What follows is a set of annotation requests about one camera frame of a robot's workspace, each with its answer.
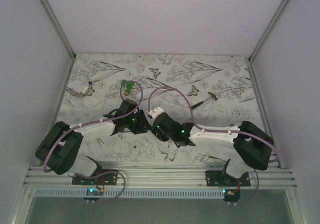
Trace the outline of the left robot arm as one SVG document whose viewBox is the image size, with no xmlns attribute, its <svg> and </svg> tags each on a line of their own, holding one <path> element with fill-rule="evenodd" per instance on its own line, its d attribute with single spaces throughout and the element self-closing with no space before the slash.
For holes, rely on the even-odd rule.
<svg viewBox="0 0 320 224">
<path fill-rule="evenodd" d="M 44 164 L 45 172 L 79 174 L 89 184 L 95 185 L 102 179 L 101 166 L 93 158 L 79 154 L 81 145 L 125 130 L 143 134 L 151 129 L 138 103 L 125 99 L 119 108 L 105 114 L 100 120 L 76 125 L 57 122 L 37 148 L 35 156 Z"/>
</svg>

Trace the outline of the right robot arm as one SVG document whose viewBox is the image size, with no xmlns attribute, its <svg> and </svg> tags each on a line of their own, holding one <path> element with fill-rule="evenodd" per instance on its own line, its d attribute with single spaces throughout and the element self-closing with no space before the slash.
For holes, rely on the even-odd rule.
<svg viewBox="0 0 320 224">
<path fill-rule="evenodd" d="M 161 141 L 171 140 L 178 148 L 212 145 L 230 151 L 227 157 L 218 156 L 226 162 L 221 179 L 227 186 L 235 185 L 251 169 L 267 170 L 275 151 L 274 140 L 249 121 L 233 127 L 180 124 L 161 108 L 149 111 L 149 116 L 154 122 L 153 134 Z"/>
</svg>

